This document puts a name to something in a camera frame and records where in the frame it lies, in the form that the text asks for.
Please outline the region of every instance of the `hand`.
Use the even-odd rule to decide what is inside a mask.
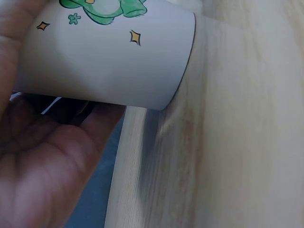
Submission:
[[[10,100],[22,39],[45,3],[0,1],[1,228],[62,227],[124,112],[119,105],[93,108],[61,99],[42,115],[54,98],[18,95]]]

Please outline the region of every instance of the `blue floor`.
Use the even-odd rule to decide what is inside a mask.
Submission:
[[[65,228],[103,228],[123,119],[112,132],[99,164]]]

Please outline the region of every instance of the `cartoon frog print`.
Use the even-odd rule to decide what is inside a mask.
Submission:
[[[109,25],[115,17],[137,17],[147,12],[143,5],[146,0],[59,0],[68,9],[82,7],[85,13],[96,23]]]

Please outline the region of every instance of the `wood grain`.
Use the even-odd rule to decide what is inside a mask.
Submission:
[[[303,0],[174,3],[189,65],[166,110],[128,107],[105,227],[303,228]]]

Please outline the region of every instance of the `white cup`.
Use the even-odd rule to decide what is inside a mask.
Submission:
[[[194,29],[192,12],[164,0],[51,1],[26,35],[15,91],[164,109]]]

